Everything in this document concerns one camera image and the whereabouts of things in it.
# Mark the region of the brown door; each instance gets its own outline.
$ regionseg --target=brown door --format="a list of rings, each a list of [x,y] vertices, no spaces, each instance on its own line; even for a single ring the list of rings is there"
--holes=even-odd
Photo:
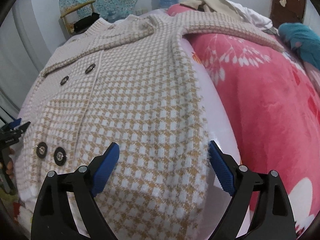
[[[270,19],[274,27],[278,28],[282,23],[295,23],[303,21],[306,0],[286,0],[281,5],[281,0],[272,1]]]

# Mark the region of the fuzzy knit fabric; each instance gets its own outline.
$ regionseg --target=fuzzy knit fabric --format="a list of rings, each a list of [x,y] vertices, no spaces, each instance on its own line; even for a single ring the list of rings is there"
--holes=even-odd
[[[37,197],[49,171],[73,172],[116,142],[119,161],[95,198],[116,236],[196,239],[207,188],[208,136],[198,80],[180,40],[186,33],[209,32],[282,50],[253,25],[198,11],[130,16],[119,25],[98,20],[83,38],[58,48],[23,116],[31,125],[15,163],[22,200]],[[95,69],[85,74],[93,63]],[[48,153],[39,159],[42,141]],[[54,162],[57,147],[67,153],[63,166]],[[75,209],[72,196],[70,204]],[[79,225],[79,214],[75,220]]]

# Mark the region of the black button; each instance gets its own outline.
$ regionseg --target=black button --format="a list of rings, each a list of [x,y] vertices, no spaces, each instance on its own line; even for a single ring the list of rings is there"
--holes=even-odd
[[[69,80],[69,76],[65,76],[65,77],[61,80],[60,85],[63,86],[68,80]]]
[[[54,152],[54,161],[58,166],[62,166],[66,163],[67,156],[66,151],[62,147],[58,147]]]
[[[94,68],[96,67],[95,63],[93,63],[92,65],[90,65],[86,70],[85,73],[89,74],[92,70],[94,70]]]
[[[38,157],[40,159],[44,159],[45,158],[45,156],[47,155],[47,151],[48,151],[48,147],[47,147],[47,144],[45,142],[41,142],[41,143],[38,144],[36,153],[37,153],[37,155],[38,155]]]

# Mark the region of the white cloth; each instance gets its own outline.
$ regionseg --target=white cloth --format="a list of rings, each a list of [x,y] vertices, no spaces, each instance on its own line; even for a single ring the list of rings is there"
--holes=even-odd
[[[250,8],[243,7],[240,3],[235,3],[230,0],[226,0],[226,1],[228,1],[230,4],[232,4],[236,8],[238,14],[246,22],[252,23],[254,26],[258,27],[260,30],[262,31],[268,30],[273,26],[272,21],[268,17],[265,17]]]

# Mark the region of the folded clothes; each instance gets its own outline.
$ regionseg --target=folded clothes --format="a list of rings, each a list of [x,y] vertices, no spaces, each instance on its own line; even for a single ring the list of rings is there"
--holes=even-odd
[[[303,61],[320,70],[320,37],[313,30],[301,23],[284,23],[279,27],[279,35]]]
[[[243,21],[236,8],[226,0],[186,0],[180,4],[205,12],[223,13],[238,21]]]

